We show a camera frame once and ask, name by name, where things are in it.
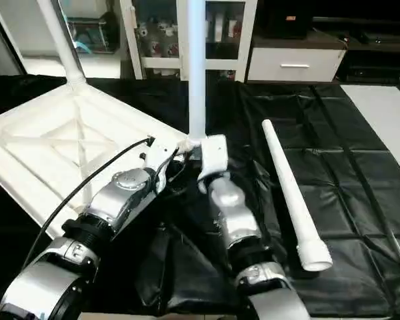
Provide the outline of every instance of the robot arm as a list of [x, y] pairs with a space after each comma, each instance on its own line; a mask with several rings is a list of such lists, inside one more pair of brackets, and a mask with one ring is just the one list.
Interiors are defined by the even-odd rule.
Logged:
[[[142, 168], [116, 173], [83, 214], [66, 221], [64, 235], [54, 239], [10, 284], [1, 301], [0, 319], [77, 319], [101, 256], [113, 238], [164, 190], [167, 162], [176, 149], [176, 144], [155, 140]], [[202, 140], [201, 158], [199, 188], [209, 195], [236, 288], [248, 297], [260, 320], [310, 319], [281, 266], [264, 246], [244, 192], [226, 172], [225, 137]]]
[[176, 143], [154, 140], [143, 168], [116, 173], [85, 212], [63, 226], [64, 235], [15, 278], [0, 305], [0, 319], [77, 319], [101, 256], [113, 238], [166, 184]]
[[245, 194], [230, 180], [227, 144], [224, 136], [202, 140], [203, 170], [200, 191], [208, 193], [214, 220], [220, 228], [235, 286], [253, 306], [260, 320], [308, 320], [310, 316], [287, 280], [283, 268], [273, 259]]

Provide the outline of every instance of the cabinet shelf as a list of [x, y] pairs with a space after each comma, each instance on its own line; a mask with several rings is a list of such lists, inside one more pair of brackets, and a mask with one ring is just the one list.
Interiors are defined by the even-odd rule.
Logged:
[[[120, 2], [135, 78], [188, 80], [188, 0]], [[245, 80], [256, 6], [257, 0], [206, 2], [206, 69]]]

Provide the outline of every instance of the table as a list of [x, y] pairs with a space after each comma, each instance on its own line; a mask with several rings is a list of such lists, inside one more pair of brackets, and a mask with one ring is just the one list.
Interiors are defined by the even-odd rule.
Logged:
[[[0, 77], [0, 113], [63, 82]], [[187, 132], [186, 83], [89, 82]], [[226, 134], [232, 178], [245, 190], [248, 206], [268, 234], [266, 241], [310, 314], [400, 319], [400, 260], [395, 249], [395, 244], [400, 246], [400, 166], [344, 90], [338, 85], [210, 83], [207, 132]], [[272, 120], [331, 251], [334, 266], [320, 274], [304, 272], [297, 260], [293, 228], [261, 131], [264, 118]], [[181, 184], [196, 174], [188, 171]], [[88, 311], [237, 312], [240, 297], [228, 279], [207, 200], [194, 183], [187, 186], [180, 197], [165, 199], [163, 194], [116, 239], [102, 261]], [[0, 188], [0, 298], [38, 230]]]

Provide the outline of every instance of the white plastic stand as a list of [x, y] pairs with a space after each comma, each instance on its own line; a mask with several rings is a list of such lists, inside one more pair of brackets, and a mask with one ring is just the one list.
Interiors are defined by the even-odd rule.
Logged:
[[[186, 135], [86, 84], [51, 0], [37, 0], [67, 73], [67, 84], [0, 115], [0, 185], [39, 224], [82, 180], [147, 136]], [[115, 172], [141, 167], [134, 148], [100, 173], [52, 222], [51, 237], [75, 219]]]
[[206, 137], [206, 0], [188, 1], [189, 138]]
[[295, 229], [298, 240], [297, 250], [302, 267], [307, 271], [326, 270], [332, 266], [332, 258], [315, 228], [271, 121], [264, 120], [262, 128]]

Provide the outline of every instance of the white pipe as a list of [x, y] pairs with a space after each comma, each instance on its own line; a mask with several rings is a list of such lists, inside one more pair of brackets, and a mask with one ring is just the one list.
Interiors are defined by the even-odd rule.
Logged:
[[206, 137], [206, 0], [188, 1], [189, 138]]
[[65, 37], [64, 30], [58, 20], [58, 16], [53, 8], [52, 0], [37, 0], [40, 10], [45, 18], [45, 22], [52, 34], [53, 42], [55, 42], [58, 50], [59, 58], [64, 66], [67, 81], [71, 83], [84, 82], [85, 77], [79, 70], [77, 62], [73, 56], [70, 44]]
[[264, 120], [262, 128], [295, 229], [298, 240], [297, 250], [302, 267], [307, 271], [326, 270], [332, 266], [332, 258], [326, 244], [317, 233], [271, 121]]

